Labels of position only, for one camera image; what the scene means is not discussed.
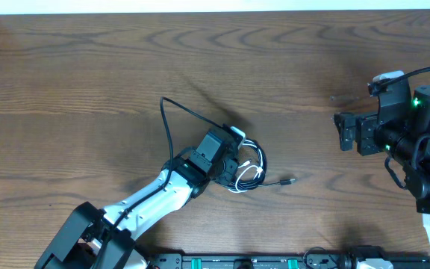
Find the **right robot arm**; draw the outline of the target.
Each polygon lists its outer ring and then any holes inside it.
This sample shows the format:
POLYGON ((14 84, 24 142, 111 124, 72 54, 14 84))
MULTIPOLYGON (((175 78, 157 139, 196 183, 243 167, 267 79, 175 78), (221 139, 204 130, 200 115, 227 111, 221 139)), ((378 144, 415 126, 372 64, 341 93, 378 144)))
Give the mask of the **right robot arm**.
POLYGON ((406 76, 392 72, 375 77, 368 88, 378 99, 377 111, 334 115, 340 148, 387 154, 384 166, 414 197, 430 244, 430 86, 412 90, 406 76))

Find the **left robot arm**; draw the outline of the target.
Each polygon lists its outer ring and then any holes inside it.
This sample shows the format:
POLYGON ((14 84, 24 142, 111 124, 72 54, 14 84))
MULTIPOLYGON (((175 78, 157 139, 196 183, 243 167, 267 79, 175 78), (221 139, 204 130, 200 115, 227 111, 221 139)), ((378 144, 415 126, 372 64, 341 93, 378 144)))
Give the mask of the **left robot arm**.
POLYGON ((98 209, 74 209, 35 264, 36 268, 146 268, 136 240, 165 215, 177 211, 210 181, 229 181, 246 134, 227 125, 211 128, 196 148, 165 163, 158 177, 131 196, 98 209))

